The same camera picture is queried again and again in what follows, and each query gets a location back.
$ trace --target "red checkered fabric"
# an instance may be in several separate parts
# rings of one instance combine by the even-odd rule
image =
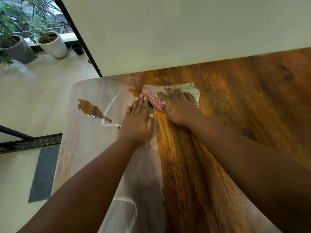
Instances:
[[[152,86],[152,85],[144,85],[142,88],[142,95],[147,97],[148,101],[153,105],[154,108],[164,112],[162,100],[158,96],[158,92],[163,92],[164,94],[168,95],[165,86]],[[172,89],[179,88],[180,85],[176,86],[169,86]]]

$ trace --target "plant pot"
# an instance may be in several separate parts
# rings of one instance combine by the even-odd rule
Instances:
[[[26,52],[26,49],[33,51],[31,47],[27,44],[27,42],[21,36],[13,35],[13,37],[16,40],[19,39],[19,42],[16,45],[11,46],[9,48],[2,48],[2,44],[0,44],[0,50],[2,50],[10,58],[13,58],[24,64],[32,61],[34,59],[33,55]]]
[[[71,44],[71,48],[76,52],[77,55],[82,55],[84,53],[80,43]]]
[[[39,36],[37,38],[37,42],[38,42],[39,46],[41,46],[41,48],[43,50],[45,50],[46,53],[48,53],[50,56],[52,56],[54,58],[59,59],[59,58],[65,57],[67,55],[68,51],[67,51],[67,47],[66,47],[64,41],[62,40],[62,38],[60,37],[60,35],[54,31],[49,31],[48,33],[56,34],[57,38],[50,43],[40,43],[42,36]]]

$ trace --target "table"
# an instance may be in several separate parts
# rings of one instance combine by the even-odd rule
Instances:
[[[307,48],[77,82],[53,192],[116,140],[144,84],[194,82],[202,113],[311,168],[310,75]],[[78,99],[115,126],[79,111]],[[279,232],[196,137],[155,114],[156,134],[133,155],[99,232]]]

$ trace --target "finger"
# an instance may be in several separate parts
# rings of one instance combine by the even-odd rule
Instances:
[[[163,109],[164,109],[164,113],[168,113],[171,111],[171,108],[169,107],[169,105],[165,102],[165,101],[162,101],[162,105],[163,105]]]
[[[175,89],[175,92],[177,93],[178,97],[182,99],[183,101],[187,100],[185,94],[180,88]]]
[[[146,117],[148,115],[148,100],[146,97],[144,97],[142,111],[140,113],[146,115]]]
[[[169,94],[169,97],[171,97],[172,99],[178,99],[178,96],[176,95],[175,91],[172,88],[169,88],[168,86],[166,86],[165,90]]]
[[[132,111],[132,104],[130,104],[130,105],[128,106],[128,108],[127,108],[127,110],[126,110],[126,114],[125,114],[125,118],[124,118],[124,119],[126,119],[127,117],[130,116],[131,111]]]
[[[138,105],[137,105],[137,108],[135,110],[135,114],[140,114],[140,112],[142,111],[143,103],[144,103],[144,97],[142,95],[140,95],[140,98],[138,100]]]
[[[153,132],[154,114],[148,116],[147,130]]]
[[[132,105],[131,114],[134,114],[135,111],[136,111],[136,108],[137,108],[137,105],[138,105],[138,99],[139,99],[138,97],[135,98],[135,101],[134,101],[134,103],[133,103],[133,105]]]
[[[190,101],[191,103],[195,103],[195,98],[193,95],[191,95],[189,92],[185,92],[185,96],[188,99],[188,101]]]
[[[172,99],[163,92],[158,92],[158,95],[161,98],[161,100],[165,101],[169,106],[172,104]]]

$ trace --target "person's right arm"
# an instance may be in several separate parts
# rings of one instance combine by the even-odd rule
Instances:
[[[254,205],[283,232],[311,232],[311,170],[207,117],[180,89],[167,88],[167,118],[191,129]]]

